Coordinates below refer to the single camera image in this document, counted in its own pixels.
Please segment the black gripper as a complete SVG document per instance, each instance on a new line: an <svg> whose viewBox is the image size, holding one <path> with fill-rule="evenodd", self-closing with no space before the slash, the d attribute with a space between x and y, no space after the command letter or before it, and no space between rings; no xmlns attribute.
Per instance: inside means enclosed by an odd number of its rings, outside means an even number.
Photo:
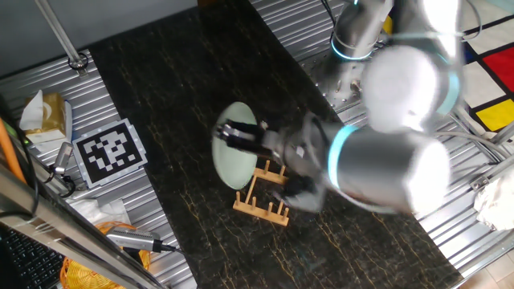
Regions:
<svg viewBox="0 0 514 289"><path fill-rule="evenodd" d="M274 161L285 160L286 127L271 128L266 122L247 124L234 120L225 120L216 127L216 133L222 143L232 149L251 153L261 157L269 157ZM247 140L237 136L262 136L263 140Z"/></svg>

